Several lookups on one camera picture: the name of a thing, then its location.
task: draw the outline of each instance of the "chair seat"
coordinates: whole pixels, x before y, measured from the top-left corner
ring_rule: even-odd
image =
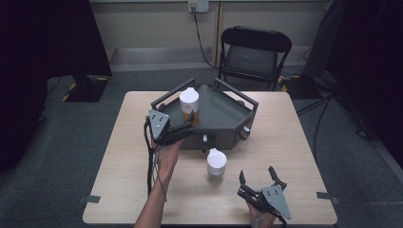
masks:
[[[276,78],[277,62],[277,52],[231,46],[225,59],[224,71],[253,75],[270,81]]]

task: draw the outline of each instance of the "black backdrop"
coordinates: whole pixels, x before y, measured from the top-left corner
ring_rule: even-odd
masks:
[[[327,69],[403,167],[403,1],[345,3]]]
[[[0,0],[0,171],[24,155],[47,97],[47,80],[111,76],[87,0]]]

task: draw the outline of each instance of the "wall outlet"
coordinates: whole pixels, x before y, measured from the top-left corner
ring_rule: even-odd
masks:
[[[199,12],[208,12],[208,0],[199,0]]]
[[[189,0],[187,1],[187,11],[188,12],[198,12],[199,11],[199,1],[198,0]]]
[[[189,0],[187,1],[188,12],[208,12],[208,0]]]

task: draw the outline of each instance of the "table surface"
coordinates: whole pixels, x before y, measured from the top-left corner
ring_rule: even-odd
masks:
[[[151,102],[164,93],[125,95],[91,191],[91,196],[101,198],[86,205],[85,223],[133,224],[140,215],[147,197],[144,116]],[[317,198],[317,192],[327,190],[289,95],[243,93],[259,102],[250,137],[232,150],[222,151],[228,162],[221,180],[209,179],[208,152],[181,151],[167,193],[163,224],[249,224],[246,203],[237,195],[240,170],[246,184],[260,190],[273,184],[269,166],[288,184],[284,195],[292,217],[289,224],[335,224],[332,203]]]

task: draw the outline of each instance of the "gray carpet floor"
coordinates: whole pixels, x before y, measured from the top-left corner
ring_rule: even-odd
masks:
[[[189,78],[212,83],[214,68],[119,72],[99,103],[62,103],[72,78],[49,80],[46,118],[19,165],[0,175],[0,227],[92,227],[82,221],[124,95],[128,91],[171,90]],[[239,90],[265,85],[229,79]],[[294,100],[296,110],[317,100]],[[339,228],[402,227],[403,184],[379,152],[376,139],[356,135],[357,119],[333,99],[317,130],[324,104],[299,117],[317,166],[335,204]],[[96,227],[129,227],[100,225]]]

